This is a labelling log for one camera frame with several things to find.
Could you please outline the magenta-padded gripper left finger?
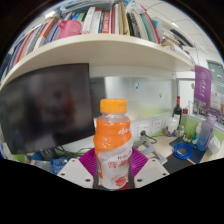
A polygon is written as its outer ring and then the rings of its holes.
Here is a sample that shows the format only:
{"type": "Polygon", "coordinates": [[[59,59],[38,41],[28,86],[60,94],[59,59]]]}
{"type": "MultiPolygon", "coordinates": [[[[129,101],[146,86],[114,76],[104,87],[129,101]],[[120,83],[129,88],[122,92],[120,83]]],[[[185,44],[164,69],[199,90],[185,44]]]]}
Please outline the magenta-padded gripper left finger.
{"type": "Polygon", "coordinates": [[[99,176],[95,151],[90,149],[79,159],[70,159],[58,173],[58,176],[78,186],[97,189],[99,176]]]}

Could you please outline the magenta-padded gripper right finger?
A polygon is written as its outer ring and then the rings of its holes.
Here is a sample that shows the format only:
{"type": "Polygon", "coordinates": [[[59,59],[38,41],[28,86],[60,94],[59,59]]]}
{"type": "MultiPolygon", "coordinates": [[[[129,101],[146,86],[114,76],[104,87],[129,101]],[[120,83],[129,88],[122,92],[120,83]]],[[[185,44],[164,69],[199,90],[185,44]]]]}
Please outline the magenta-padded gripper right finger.
{"type": "Polygon", "coordinates": [[[137,149],[132,149],[128,173],[130,188],[141,188],[168,175],[156,158],[148,159],[137,149]]]}

